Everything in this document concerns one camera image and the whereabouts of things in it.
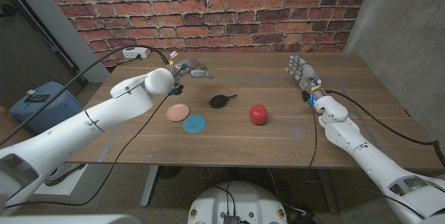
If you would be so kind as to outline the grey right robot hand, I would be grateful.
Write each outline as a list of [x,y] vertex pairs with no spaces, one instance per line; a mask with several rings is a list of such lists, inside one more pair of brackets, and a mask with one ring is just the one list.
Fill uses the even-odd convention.
[[289,66],[285,68],[285,71],[299,83],[303,91],[309,93],[314,99],[326,96],[321,79],[305,59],[297,55],[290,56]]

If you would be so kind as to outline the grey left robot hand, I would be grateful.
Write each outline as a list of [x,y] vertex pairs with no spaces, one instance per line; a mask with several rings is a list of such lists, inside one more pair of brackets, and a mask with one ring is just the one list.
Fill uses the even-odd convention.
[[192,78],[207,78],[213,79],[214,76],[209,73],[207,65],[196,58],[188,58],[180,63],[172,66],[172,74],[176,81],[180,80],[186,74]]

